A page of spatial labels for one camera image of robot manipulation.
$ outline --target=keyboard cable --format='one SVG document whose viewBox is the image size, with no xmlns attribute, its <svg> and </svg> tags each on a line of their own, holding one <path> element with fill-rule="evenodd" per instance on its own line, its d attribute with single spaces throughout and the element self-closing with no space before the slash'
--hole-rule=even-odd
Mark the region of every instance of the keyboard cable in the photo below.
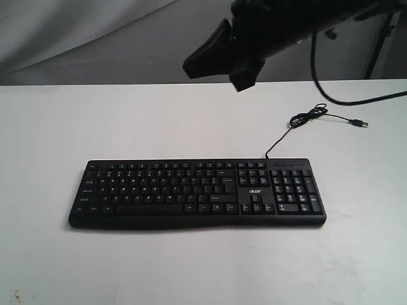
<svg viewBox="0 0 407 305">
<path fill-rule="evenodd" d="M 347 119 L 347 118 L 344 118 L 343 116 L 329 114 L 328 109 L 326 109 L 326 107 L 327 107 L 326 104 L 317 104 L 313 109 L 311 109 L 307 113 L 299 113 L 296 116 L 293 116 L 290 119 L 290 123 L 289 123 L 290 128 L 287 130 L 287 132 L 285 134 L 283 134 L 283 136 L 278 141 L 276 141 L 276 143 L 274 143 L 273 146 L 271 146 L 271 148 L 269 150 L 267 150 L 266 159 L 268 159 L 269 152 L 272 151 L 272 149 L 278 143 L 280 143 L 291 130 L 307 124 L 311 119 L 317 119 L 317 118 L 320 118 L 321 116 L 332 116 L 334 118 L 344 119 L 345 121 L 348 121 L 350 124 L 357 126 L 357 127 L 367 128 L 369 126 L 369 123 L 361 121 L 360 119 Z"/>
</svg>

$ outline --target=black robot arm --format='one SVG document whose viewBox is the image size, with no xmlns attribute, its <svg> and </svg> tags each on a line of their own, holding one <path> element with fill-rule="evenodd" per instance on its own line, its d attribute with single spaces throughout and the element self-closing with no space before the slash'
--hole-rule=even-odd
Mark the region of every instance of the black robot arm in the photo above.
<svg viewBox="0 0 407 305">
<path fill-rule="evenodd" d="M 404 0 L 236 0 L 224 19 L 183 65 L 190 78 L 226 74 L 237 91 L 252 87 L 268 57 L 346 20 L 399 11 Z"/>
</svg>

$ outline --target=white table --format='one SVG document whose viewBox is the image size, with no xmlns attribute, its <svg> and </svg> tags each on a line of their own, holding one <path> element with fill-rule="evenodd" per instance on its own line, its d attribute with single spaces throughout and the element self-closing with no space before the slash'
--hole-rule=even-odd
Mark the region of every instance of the white table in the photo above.
<svg viewBox="0 0 407 305">
<path fill-rule="evenodd" d="M 353 100 L 407 81 L 323 83 Z M 90 159 L 263 158 L 312 83 L 0 88 L 0 304 L 405 304 L 407 98 L 330 113 L 271 157 L 309 158 L 320 229 L 71 229 Z"/>
</svg>

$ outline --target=space bar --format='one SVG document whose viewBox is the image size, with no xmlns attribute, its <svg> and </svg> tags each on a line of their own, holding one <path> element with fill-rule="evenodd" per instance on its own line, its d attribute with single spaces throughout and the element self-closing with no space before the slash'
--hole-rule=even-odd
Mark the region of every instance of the space bar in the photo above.
<svg viewBox="0 0 407 305">
<path fill-rule="evenodd" d="M 139 216 L 139 215 L 181 215 L 182 205 L 119 205 L 116 207 L 116 215 Z"/>
</svg>

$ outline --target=black keyboard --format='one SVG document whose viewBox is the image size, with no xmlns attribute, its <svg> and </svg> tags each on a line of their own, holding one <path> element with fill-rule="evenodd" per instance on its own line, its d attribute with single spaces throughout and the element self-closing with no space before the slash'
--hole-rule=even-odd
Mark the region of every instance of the black keyboard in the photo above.
<svg viewBox="0 0 407 305">
<path fill-rule="evenodd" d="M 69 223 L 95 229 L 322 225 L 307 159 L 89 161 Z"/>
</svg>

